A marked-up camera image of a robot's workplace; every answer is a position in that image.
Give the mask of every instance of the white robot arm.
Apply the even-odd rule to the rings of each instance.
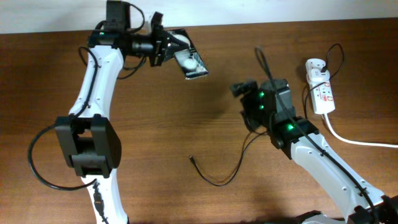
[[[107,1],[106,20],[100,22],[90,35],[86,74],[75,104],[68,117],[58,117],[55,124],[42,130],[32,141],[28,150],[29,165],[41,183],[58,190],[77,190],[87,187],[97,224],[129,223],[123,209],[117,180],[117,168],[121,161],[121,142],[109,122],[110,107],[118,75],[124,68],[127,56],[141,57],[133,73],[143,65],[146,58],[151,67],[176,58],[186,79],[208,74],[196,48],[184,29],[165,31],[162,14],[155,12],[149,24],[152,32],[137,34],[130,28],[130,7],[136,6],[123,1]],[[185,67],[185,61],[195,66]],[[63,155],[69,167],[75,169],[85,185],[61,187],[46,181],[34,167],[32,151],[36,141],[55,128]],[[91,132],[91,137],[83,133]]]
[[[243,95],[241,112],[248,130],[267,128],[271,143],[302,166],[333,199],[349,224],[398,222],[398,196],[389,198],[359,176],[338,156],[319,130],[296,117],[286,80],[274,80],[262,50],[256,56],[269,80],[231,85],[235,97]],[[311,214],[297,223],[335,223],[322,214]]]

